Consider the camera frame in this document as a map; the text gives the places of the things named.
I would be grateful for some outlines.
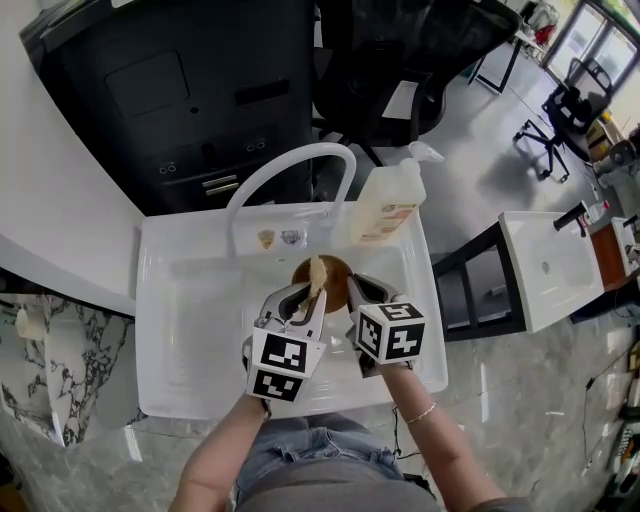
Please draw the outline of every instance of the white faucet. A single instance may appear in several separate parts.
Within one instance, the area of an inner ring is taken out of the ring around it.
[[[319,142],[317,144],[309,144],[296,149],[292,149],[277,158],[274,158],[270,162],[266,163],[256,172],[254,172],[247,181],[245,181],[229,201],[226,208],[227,214],[227,257],[235,258],[237,255],[235,235],[233,233],[233,221],[235,220],[238,211],[244,205],[244,203],[251,197],[251,195],[264,185],[271,178],[280,174],[282,171],[288,169],[292,165],[299,164],[310,158],[316,158],[319,156],[338,156],[345,162],[344,175],[340,188],[336,194],[336,200],[329,211],[329,214],[316,221],[309,226],[308,243],[316,244],[325,242],[331,235],[331,231],[336,223],[340,207],[344,202],[344,198],[347,195],[349,186],[353,181],[353,177],[356,172],[356,158],[353,152],[342,144],[336,144],[334,142]]]

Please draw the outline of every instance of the drawer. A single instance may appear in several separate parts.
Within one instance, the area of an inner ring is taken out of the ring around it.
[[[171,213],[225,208],[236,190],[262,164],[223,173],[205,174],[189,180],[163,184],[158,188]],[[247,201],[247,205],[279,201],[282,195],[286,202],[306,202],[309,193],[302,185],[308,172],[306,163],[275,176],[260,187]]]

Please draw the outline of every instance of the sticker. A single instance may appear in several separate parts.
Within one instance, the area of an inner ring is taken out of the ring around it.
[[[403,325],[389,329],[386,360],[420,355],[424,324]]]
[[[260,240],[260,245],[262,245],[263,249],[271,247],[275,237],[276,234],[271,229],[263,229],[258,233],[258,240]]]
[[[359,327],[357,345],[363,348],[370,356],[378,357],[382,342],[382,326],[365,314],[360,313]]]
[[[302,379],[258,370],[253,392],[256,395],[293,402],[301,385]]]
[[[262,364],[304,373],[307,358],[307,344],[277,334],[267,334],[262,352]]]
[[[382,314],[387,317],[387,320],[415,320],[417,318],[424,318],[420,312],[414,308],[410,303],[406,304],[384,304],[378,306]]]
[[[300,233],[297,229],[290,229],[282,232],[282,239],[285,244],[295,245],[300,240]]]

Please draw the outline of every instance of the white sink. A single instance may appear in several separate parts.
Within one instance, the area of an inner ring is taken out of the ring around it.
[[[567,317],[604,293],[591,238],[562,213],[504,212],[499,221],[518,282],[528,332]]]
[[[147,218],[142,228],[138,273],[136,348],[140,406],[154,416],[220,418],[245,386],[242,342],[266,297],[291,283],[297,266],[317,252],[342,258],[405,292],[428,318],[426,346],[415,371],[433,392],[447,386],[440,311],[431,261],[417,215],[396,237],[374,248],[348,246],[337,230],[330,246],[304,247],[309,219],[326,215],[328,203],[257,206],[240,210],[237,257],[228,258],[226,214],[206,211]],[[350,204],[338,218],[344,225]],[[263,249],[258,232],[272,230]],[[295,246],[280,236],[302,235]],[[276,417],[310,415],[390,402],[380,376],[363,378],[345,333],[346,306],[325,317],[327,350],[293,404],[273,403]]]

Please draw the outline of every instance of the tile floor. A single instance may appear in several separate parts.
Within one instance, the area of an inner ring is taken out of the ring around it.
[[[500,75],[509,51],[491,55],[484,72]],[[570,155],[573,172],[566,184],[540,182],[530,155],[541,154],[541,148],[521,141],[517,149],[511,141],[528,117],[540,113],[552,88],[522,58],[502,96],[480,83],[451,84],[442,123],[424,137],[447,158],[424,173],[428,199],[420,213],[434,255],[471,239],[505,209],[558,210],[581,199],[594,201],[589,176]],[[388,162],[404,155],[380,152]],[[361,153],[358,163],[361,186],[371,164]],[[624,363],[589,393],[586,452],[594,465],[583,475],[585,385],[629,346],[631,336],[625,321],[611,314],[577,326],[565,320],[534,335],[450,344],[450,383],[438,399],[464,426],[477,457],[505,491],[530,496],[536,510],[586,510],[607,479],[603,468],[626,384]],[[390,406],[348,414],[393,446]],[[0,450],[18,468],[34,511],[163,511],[184,463],[212,428],[207,422],[148,418],[65,450],[0,413]],[[600,440],[603,432],[609,435]],[[399,443],[405,454],[415,449],[402,421]],[[407,472],[425,471],[419,457],[400,465]]]

